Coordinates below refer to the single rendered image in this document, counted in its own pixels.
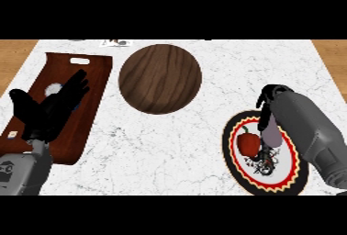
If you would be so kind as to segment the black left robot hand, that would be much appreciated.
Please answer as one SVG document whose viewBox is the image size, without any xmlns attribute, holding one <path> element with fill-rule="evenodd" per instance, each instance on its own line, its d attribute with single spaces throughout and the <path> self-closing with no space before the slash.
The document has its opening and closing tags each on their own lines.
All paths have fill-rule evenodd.
<svg viewBox="0 0 347 235">
<path fill-rule="evenodd" d="M 74 108 L 90 91 L 87 72 L 78 70 L 56 94 L 38 103 L 21 89 L 9 91 L 13 116 L 25 123 L 22 139 L 50 142 L 65 127 Z"/>
</svg>

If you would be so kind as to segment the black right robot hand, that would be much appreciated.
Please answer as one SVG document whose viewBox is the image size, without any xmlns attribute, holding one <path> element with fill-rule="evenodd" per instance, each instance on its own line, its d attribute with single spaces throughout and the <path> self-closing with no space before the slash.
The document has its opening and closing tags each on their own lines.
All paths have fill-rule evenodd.
<svg viewBox="0 0 347 235">
<path fill-rule="evenodd" d="M 272 115 L 270 104 L 273 102 L 273 97 L 286 91 L 289 91 L 289 88 L 282 84 L 267 84 L 261 89 L 261 93 L 255 101 L 255 107 L 261 108 L 257 124 L 258 131 L 263 131 L 269 126 Z"/>
</svg>

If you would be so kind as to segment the pale purple eggplant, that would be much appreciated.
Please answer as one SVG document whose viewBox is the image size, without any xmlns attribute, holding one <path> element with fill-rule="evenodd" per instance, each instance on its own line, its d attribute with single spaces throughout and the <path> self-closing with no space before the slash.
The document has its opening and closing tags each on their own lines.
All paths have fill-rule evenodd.
<svg viewBox="0 0 347 235">
<path fill-rule="evenodd" d="M 261 131 L 261 139 L 270 148 L 278 148 L 282 145 L 282 135 L 273 116 L 270 116 L 267 128 Z"/>
</svg>

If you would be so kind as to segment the black red patterned plate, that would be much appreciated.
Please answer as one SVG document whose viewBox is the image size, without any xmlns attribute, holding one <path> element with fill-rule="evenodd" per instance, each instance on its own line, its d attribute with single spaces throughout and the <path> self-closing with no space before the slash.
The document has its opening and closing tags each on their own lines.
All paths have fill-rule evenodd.
<svg viewBox="0 0 347 235">
<path fill-rule="evenodd" d="M 309 170 L 286 131 L 279 128 L 282 145 L 278 148 L 269 148 L 260 142 L 254 158 L 239 154 L 238 135 L 244 133 L 242 126 L 260 137 L 258 120 L 258 111 L 242 111 L 229 119 L 224 126 L 223 159 L 229 172 L 253 195 L 297 196 L 306 187 Z"/>
</svg>

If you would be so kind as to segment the brown wooden bowl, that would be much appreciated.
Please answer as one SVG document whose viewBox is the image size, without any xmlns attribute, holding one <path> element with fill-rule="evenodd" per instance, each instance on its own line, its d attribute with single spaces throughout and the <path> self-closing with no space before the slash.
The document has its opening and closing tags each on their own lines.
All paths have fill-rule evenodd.
<svg viewBox="0 0 347 235">
<path fill-rule="evenodd" d="M 120 71 L 124 100 L 140 112 L 162 115 L 182 109 L 202 83 L 199 63 L 190 53 L 170 44 L 137 50 Z"/>
</svg>

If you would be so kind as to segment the dark red wooden cutting board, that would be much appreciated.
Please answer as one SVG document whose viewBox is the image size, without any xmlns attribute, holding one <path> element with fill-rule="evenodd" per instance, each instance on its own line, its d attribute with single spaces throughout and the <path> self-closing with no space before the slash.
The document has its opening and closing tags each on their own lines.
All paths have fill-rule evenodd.
<svg viewBox="0 0 347 235">
<path fill-rule="evenodd" d="M 32 150 L 30 141 L 49 145 L 53 162 L 75 164 L 92 130 L 112 58 L 87 55 L 72 64 L 68 53 L 46 54 L 46 64 L 28 91 L 9 91 L 12 119 L 0 134 L 0 156 Z"/>
</svg>

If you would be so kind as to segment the pale disc can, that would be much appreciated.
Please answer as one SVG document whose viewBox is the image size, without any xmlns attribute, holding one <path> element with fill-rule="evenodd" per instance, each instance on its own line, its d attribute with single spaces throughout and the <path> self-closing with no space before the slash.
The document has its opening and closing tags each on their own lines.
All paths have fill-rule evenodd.
<svg viewBox="0 0 347 235">
<path fill-rule="evenodd" d="M 52 94 L 56 94 L 61 90 L 61 87 L 62 87 L 62 84 L 52 83 L 44 89 L 44 95 L 49 96 Z"/>
</svg>

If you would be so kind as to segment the red bell pepper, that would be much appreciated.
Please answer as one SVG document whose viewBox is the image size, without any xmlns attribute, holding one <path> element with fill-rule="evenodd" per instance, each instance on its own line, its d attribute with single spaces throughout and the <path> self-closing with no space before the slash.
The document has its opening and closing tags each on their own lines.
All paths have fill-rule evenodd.
<svg viewBox="0 0 347 235">
<path fill-rule="evenodd" d="M 251 133 L 248 128 L 242 126 L 244 133 L 238 135 L 238 149 L 242 156 L 254 158 L 260 148 L 260 137 Z"/>
</svg>

